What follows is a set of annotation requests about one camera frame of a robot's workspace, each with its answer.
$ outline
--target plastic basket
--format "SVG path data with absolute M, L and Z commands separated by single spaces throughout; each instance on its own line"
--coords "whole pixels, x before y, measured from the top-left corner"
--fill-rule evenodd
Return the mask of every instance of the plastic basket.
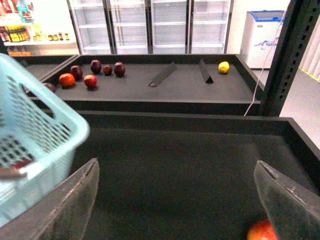
M 88 137 L 89 125 L 19 63 L 1 53 L 0 81 L 0 168 L 33 160 L 19 170 L 26 177 L 0 180 L 1 227 L 68 177 L 76 147 Z M 53 117 L 29 99 L 25 88 L 51 109 Z

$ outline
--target electrical cable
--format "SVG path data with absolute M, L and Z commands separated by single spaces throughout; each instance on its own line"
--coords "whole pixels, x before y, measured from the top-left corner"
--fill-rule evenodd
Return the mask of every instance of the electrical cable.
M 273 38 L 273 41 L 272 41 L 271 48 L 270 48 L 267 56 L 265 57 L 265 60 L 264 60 L 264 63 L 263 63 L 263 66 L 262 66 L 260 75 L 259 75 L 259 77 L 258 77 L 258 80 L 256 81 L 255 89 L 254 89 L 254 92 L 253 92 L 252 102 L 251 102 L 251 104 L 249 105 L 248 109 L 246 110 L 244 116 L 246 116 L 246 115 L 248 114 L 250 108 L 252 107 L 252 105 L 253 105 L 254 102 L 255 102 L 256 93 L 257 93 L 257 89 L 258 89 L 258 85 L 259 85 L 259 81 L 260 81 L 261 75 L 262 75 L 262 73 L 263 73 L 264 70 L 265 70 L 265 65 L 266 65 L 267 59 L 268 59 L 268 57 L 269 57 L 269 54 L 271 53 L 272 48 L 273 48 L 274 45 L 275 45 L 275 41 L 276 41 L 276 38 L 277 38 L 278 31 L 279 31 L 279 29 L 280 29 L 280 26 L 283 24 L 283 20 L 284 20 L 284 18 L 285 18 L 286 13 L 287 13 L 287 9 L 284 11 L 284 13 L 283 13 L 283 15 L 282 15 L 282 18 L 281 18 L 281 21 L 280 21 L 280 24 L 279 24 L 279 27 L 278 27 L 278 29 L 276 30 L 275 34 L 274 34 L 274 38 Z

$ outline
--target yellow lemon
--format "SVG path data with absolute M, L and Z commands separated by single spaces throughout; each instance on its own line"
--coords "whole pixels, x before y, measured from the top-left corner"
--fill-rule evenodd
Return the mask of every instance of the yellow lemon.
M 219 64 L 219 73 L 221 74 L 227 74 L 229 71 L 229 63 L 227 61 L 223 61 Z

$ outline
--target glass door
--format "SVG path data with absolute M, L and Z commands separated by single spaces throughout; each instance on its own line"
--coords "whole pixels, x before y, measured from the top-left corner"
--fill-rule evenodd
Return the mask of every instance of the glass door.
M 103 0 L 69 0 L 80 53 L 111 54 Z
M 151 0 L 154 54 L 186 52 L 187 0 Z
M 223 54 L 230 0 L 194 0 L 192 54 Z
M 144 0 L 107 0 L 117 54 L 148 54 Z

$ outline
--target freezer lid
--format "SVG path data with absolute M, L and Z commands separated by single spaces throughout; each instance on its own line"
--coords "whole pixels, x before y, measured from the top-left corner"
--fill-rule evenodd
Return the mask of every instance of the freezer lid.
M 247 11 L 251 14 L 256 22 L 280 22 L 285 11 Z

